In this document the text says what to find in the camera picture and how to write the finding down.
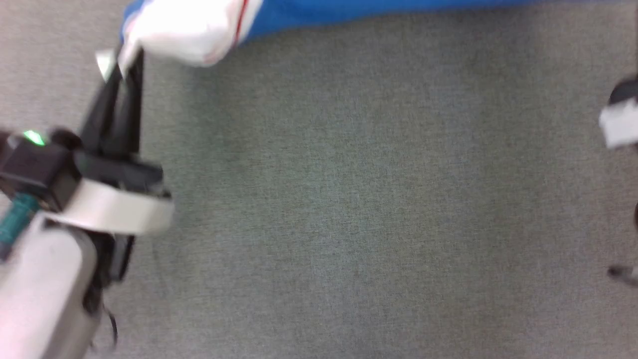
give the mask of gray fabric surface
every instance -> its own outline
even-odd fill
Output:
[[[2,124],[77,126],[124,3],[3,3]],[[634,8],[397,15],[213,69],[150,59],[144,155],[178,213],[107,296],[113,357],[635,358],[638,293],[605,267],[638,262],[638,160],[597,127],[634,71]]]

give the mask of green light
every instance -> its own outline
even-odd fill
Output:
[[[38,146],[44,146],[44,139],[42,138],[42,136],[35,131],[26,131],[24,132],[24,137],[27,137],[31,142],[37,144]]]

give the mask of red stripe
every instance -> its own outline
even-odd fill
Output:
[[[237,21],[237,31],[235,32],[235,42],[233,43],[233,47],[237,46],[239,42],[239,35],[241,32],[241,22],[244,19],[244,13],[246,12],[246,7],[248,6],[248,0],[244,0],[244,3],[241,6],[241,12],[239,13],[239,21]]]

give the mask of folded fabric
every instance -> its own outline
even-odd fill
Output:
[[[240,42],[291,27],[383,13],[510,6],[534,0],[136,0],[122,36],[145,51],[198,66],[217,63]]]

